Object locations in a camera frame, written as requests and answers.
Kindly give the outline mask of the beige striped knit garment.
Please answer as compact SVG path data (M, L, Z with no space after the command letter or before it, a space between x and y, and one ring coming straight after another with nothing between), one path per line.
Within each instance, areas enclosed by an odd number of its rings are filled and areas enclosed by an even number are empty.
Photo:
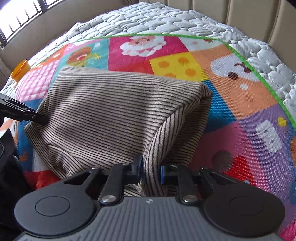
M65 66L37 110L48 123L31 122L24 130L61 179L92 167L131 163L142 154L143 178L125 193L166 196L173 189L160 184L159 169L190 165L212 96L203 82Z

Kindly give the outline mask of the orange plastic object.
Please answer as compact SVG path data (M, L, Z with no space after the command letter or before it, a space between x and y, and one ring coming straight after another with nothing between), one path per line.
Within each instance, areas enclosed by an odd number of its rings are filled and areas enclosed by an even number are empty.
M23 60L19 63L15 69L11 73L11 78L16 82L19 83L20 80L24 77L24 75L29 72L31 66L29 65L27 59Z

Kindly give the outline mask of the colourful cartoon patchwork blanket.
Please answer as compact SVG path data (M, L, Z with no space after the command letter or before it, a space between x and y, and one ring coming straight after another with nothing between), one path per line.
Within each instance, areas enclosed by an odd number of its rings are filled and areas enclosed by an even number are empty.
M158 171L214 168L276 195L295 239L295 121L275 71L217 39L134 35L77 41L20 81L16 99L49 116L18 124L23 174L39 189L82 170L144 156L127 196L164 196Z

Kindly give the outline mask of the window with dark bars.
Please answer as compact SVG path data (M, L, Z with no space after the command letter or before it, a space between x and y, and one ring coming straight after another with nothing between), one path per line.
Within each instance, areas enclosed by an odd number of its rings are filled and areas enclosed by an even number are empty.
M4 1L1 5L1 48L31 21L63 1Z

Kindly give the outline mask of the white quilted mattress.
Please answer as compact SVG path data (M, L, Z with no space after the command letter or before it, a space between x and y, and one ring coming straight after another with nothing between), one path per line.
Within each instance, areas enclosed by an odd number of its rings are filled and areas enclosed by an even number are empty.
M161 1L63 1L31 21L1 48L1 60L12 71L20 61L36 63L70 42L134 33L222 40L255 67L295 115L295 66L286 65L271 45L198 11L173 8Z

